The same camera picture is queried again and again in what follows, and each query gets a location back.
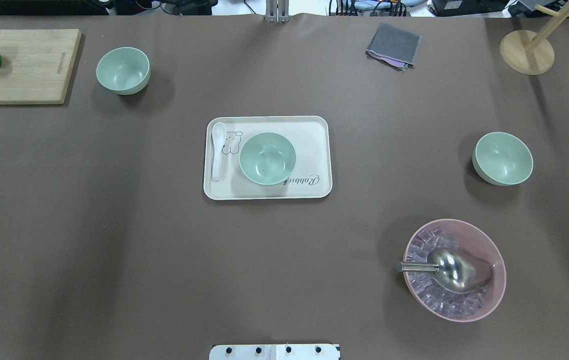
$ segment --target pink bowl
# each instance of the pink bowl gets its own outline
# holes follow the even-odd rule
[[[452,237],[454,237],[458,244],[460,244],[460,250],[463,251],[463,253],[467,253],[477,258],[483,259],[493,266],[493,277],[488,283],[484,305],[479,308],[478,312],[473,315],[467,315],[465,317],[458,318],[446,317],[438,314],[422,302],[418,294],[411,287],[408,274],[403,273],[406,285],[408,286],[408,289],[415,300],[422,304],[422,306],[424,306],[425,309],[429,310],[429,312],[436,314],[438,317],[447,319],[448,321],[452,322],[479,321],[483,317],[491,314],[491,312],[493,312],[498,307],[500,301],[502,300],[502,297],[505,295],[505,291],[507,289],[507,270],[505,269],[505,262],[502,260],[502,255],[500,255],[500,251],[496,247],[496,244],[494,244],[493,241],[491,241],[490,237],[488,237],[479,228],[459,219],[446,218],[431,221],[430,223],[427,223],[415,231],[413,236],[411,236],[411,239],[409,239],[408,244],[406,245],[403,260],[407,260],[407,252],[409,251],[411,240],[413,240],[414,237],[416,237],[416,235],[422,229],[430,231],[438,227],[446,230],[449,232],[449,234],[452,235]]]

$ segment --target folded gray cloth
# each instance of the folded gray cloth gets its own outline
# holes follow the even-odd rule
[[[416,53],[422,36],[401,28],[381,23],[366,49],[372,57],[397,68],[406,70],[415,66]]]

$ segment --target wooden stand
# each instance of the wooden stand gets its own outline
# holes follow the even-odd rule
[[[525,75],[540,75],[552,68],[555,53],[547,37],[569,17],[569,0],[557,12],[541,5],[536,5],[535,8],[553,16],[540,32],[516,30],[509,32],[500,41],[500,55],[504,62]]]

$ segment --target metal scoop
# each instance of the metal scoop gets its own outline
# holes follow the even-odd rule
[[[464,294],[484,287],[493,276],[491,265],[483,259],[453,250],[436,248],[426,256],[427,262],[399,261],[398,272],[430,272],[443,288]]]

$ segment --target white bracket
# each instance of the white bracket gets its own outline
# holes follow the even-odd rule
[[[267,23],[289,23],[289,0],[266,0]]]
[[[339,344],[216,345],[209,360],[340,360]]]

